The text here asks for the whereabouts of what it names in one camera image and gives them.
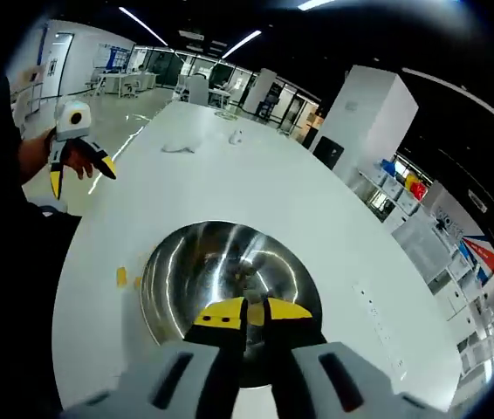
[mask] stainless steel bowl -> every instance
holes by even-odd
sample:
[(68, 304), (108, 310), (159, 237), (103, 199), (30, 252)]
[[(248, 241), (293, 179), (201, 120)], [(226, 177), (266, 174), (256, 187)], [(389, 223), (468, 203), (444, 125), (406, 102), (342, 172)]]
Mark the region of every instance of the stainless steel bowl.
[[(182, 339), (211, 303), (244, 296), (295, 302), (322, 318), (319, 294), (303, 264), (285, 246), (241, 224), (208, 221), (174, 231), (156, 247), (142, 275), (141, 304), (158, 343)], [(260, 356), (261, 327), (247, 326), (244, 388), (268, 383)]]

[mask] ceiling light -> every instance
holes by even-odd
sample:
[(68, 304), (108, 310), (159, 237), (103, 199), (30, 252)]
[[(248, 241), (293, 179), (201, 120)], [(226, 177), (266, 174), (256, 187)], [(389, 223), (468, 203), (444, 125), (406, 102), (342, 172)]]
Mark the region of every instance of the ceiling light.
[(131, 19), (133, 19), (137, 24), (139, 24), (140, 26), (142, 26), (144, 29), (146, 29), (148, 32), (150, 32), (152, 35), (154, 35), (155, 37), (158, 38), (158, 40), (163, 43), (164, 45), (168, 46), (168, 44), (166, 43), (166, 41), (164, 41), (163, 39), (161, 39), (154, 31), (152, 31), (150, 28), (148, 28), (146, 26), (146, 24), (144, 22), (142, 22), (137, 16), (135, 16), (133, 13), (131, 13), (130, 11), (128, 11), (127, 9), (125, 9), (124, 7), (119, 7), (119, 10), (121, 10), (123, 13), (125, 13), (127, 16), (129, 16)]
[(327, 3), (330, 3), (330, 2), (333, 2), (334, 0), (309, 0), (308, 2), (305, 2), (303, 4), (300, 4), (298, 6), (298, 9), (302, 10), (302, 11), (307, 11), (307, 10), (310, 10), (312, 9), (313, 7), (318, 7), (322, 4), (327, 4)]
[(261, 33), (262, 33), (261, 31), (254, 31), (249, 36), (247, 36), (243, 40), (239, 41), (239, 43), (237, 43), (236, 46), (232, 46), (231, 49), (228, 52), (226, 52), (224, 55), (222, 55), (222, 59), (228, 57), (233, 51), (235, 51), (236, 49), (240, 48), (242, 45), (247, 44), (253, 38), (258, 37)]

